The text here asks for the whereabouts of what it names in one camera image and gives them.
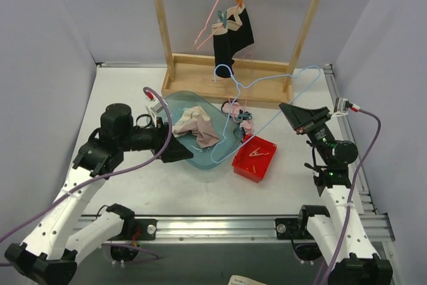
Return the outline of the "beige pink underwear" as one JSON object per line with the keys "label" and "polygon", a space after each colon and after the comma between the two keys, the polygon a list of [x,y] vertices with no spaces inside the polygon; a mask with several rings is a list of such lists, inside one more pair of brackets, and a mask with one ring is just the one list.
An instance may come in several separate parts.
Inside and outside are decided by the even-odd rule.
{"label": "beige pink underwear", "polygon": [[201,106],[186,109],[180,119],[172,126],[175,137],[191,133],[200,148],[210,148],[220,141],[211,123],[211,117]]}

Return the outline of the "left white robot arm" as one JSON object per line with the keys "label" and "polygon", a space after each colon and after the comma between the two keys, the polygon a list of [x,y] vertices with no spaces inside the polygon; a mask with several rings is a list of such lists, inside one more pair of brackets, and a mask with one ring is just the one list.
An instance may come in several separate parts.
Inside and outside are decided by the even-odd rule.
{"label": "left white robot arm", "polygon": [[164,163],[193,157],[161,119],[149,127],[135,125],[131,108],[114,103],[101,114],[100,126],[83,144],[53,207],[21,243],[10,244],[5,259],[38,284],[69,284],[78,265],[105,241],[127,239],[136,229],[134,211],[119,204],[106,208],[96,221],[73,232],[83,211],[109,179],[126,152],[149,150]]}

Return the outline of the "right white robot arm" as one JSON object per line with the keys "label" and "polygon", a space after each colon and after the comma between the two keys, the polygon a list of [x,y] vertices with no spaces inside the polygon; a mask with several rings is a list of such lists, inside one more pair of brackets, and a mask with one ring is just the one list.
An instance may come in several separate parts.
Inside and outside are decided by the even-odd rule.
{"label": "right white robot arm", "polygon": [[323,204],[303,205],[295,229],[312,237],[320,250],[325,266],[317,284],[390,284],[393,267],[372,245],[354,205],[357,177],[349,175],[349,166],[356,161],[358,148],[334,137],[327,126],[332,118],[327,107],[281,103],[280,109],[295,133],[308,137],[312,157],[323,161],[307,165]]}

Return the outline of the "blue wire hanger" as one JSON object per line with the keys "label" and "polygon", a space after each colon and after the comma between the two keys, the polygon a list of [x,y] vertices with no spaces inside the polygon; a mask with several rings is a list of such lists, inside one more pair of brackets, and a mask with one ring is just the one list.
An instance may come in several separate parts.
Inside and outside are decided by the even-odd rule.
{"label": "blue wire hanger", "polygon": [[[233,106],[235,104],[235,102],[240,98],[241,94],[242,94],[242,90],[243,89],[250,89],[253,85],[255,85],[256,83],[260,82],[260,81],[266,81],[266,80],[270,80],[270,79],[277,79],[277,78],[283,78],[283,77],[287,77],[287,81],[291,80],[291,79],[296,79],[299,78],[299,76],[301,76],[301,74],[303,72],[305,72],[306,70],[311,70],[311,69],[317,69],[318,70],[318,74],[315,77],[315,79],[309,84],[307,85],[297,96],[295,96],[294,98],[292,98],[291,100],[289,100],[290,103],[292,103],[295,99],[299,98],[299,96],[301,96],[303,93],[305,93],[307,90],[309,90],[309,88],[311,88],[311,86],[313,86],[313,84],[315,84],[315,82],[320,78],[321,74],[322,74],[322,68],[316,66],[316,65],[311,65],[309,67],[303,68],[303,69],[299,69],[299,71],[297,72],[296,75],[292,75],[291,73],[285,73],[285,74],[280,74],[280,75],[273,75],[273,76],[267,76],[267,77],[261,77],[258,79],[255,79],[253,82],[251,82],[249,85],[243,85],[242,83],[240,83],[234,76],[234,74],[232,74],[231,68],[226,65],[226,64],[219,64],[217,67],[215,67],[214,72],[213,72],[213,76],[214,76],[214,80],[216,80],[216,71],[219,67],[226,67],[227,70],[229,71],[229,74],[231,76],[231,80],[235,83],[236,85],[236,89],[238,91],[238,94],[234,97],[234,99],[231,102],[231,106]],[[275,96],[275,98],[271,98],[271,97],[267,97],[267,98],[263,98],[260,94],[257,94],[255,96],[251,96],[248,97],[248,100],[251,103],[255,103],[256,107],[262,107],[262,108],[272,108],[272,104],[276,103],[279,104],[279,102],[281,102],[280,98],[283,97],[283,94],[277,94]],[[228,159],[230,156],[232,156],[234,153],[236,153],[240,148],[244,147],[246,144],[248,144],[252,139],[255,138],[256,135],[258,135],[261,131],[263,131],[268,125],[270,125],[275,118],[278,117],[278,113],[270,120],[268,121],[259,131],[257,131],[252,137],[250,137],[246,142],[242,143],[240,146],[238,146],[236,149],[232,150],[228,155],[224,156],[223,158],[221,158],[220,160],[214,160],[214,152],[216,151],[216,148],[218,146],[220,146],[221,144],[223,144],[226,140],[227,140],[227,136],[225,135],[226,132],[226,127],[228,125],[228,120],[226,120],[226,124],[224,125],[223,128],[223,132],[221,133],[221,135],[223,136],[223,140],[221,140],[220,142],[218,142],[214,147],[213,150],[211,151],[210,154],[210,158],[211,161],[214,164],[220,164],[223,161],[225,161],[226,159]]]}

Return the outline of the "pink underwear navy trim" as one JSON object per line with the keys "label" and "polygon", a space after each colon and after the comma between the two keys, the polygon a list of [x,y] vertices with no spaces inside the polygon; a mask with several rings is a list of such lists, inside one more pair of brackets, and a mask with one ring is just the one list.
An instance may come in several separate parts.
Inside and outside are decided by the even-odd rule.
{"label": "pink underwear navy trim", "polygon": [[246,104],[242,105],[238,100],[233,102],[231,99],[228,99],[222,103],[220,110],[222,113],[227,114],[233,122],[240,126],[244,135],[253,134],[253,117],[252,114],[246,109]]}

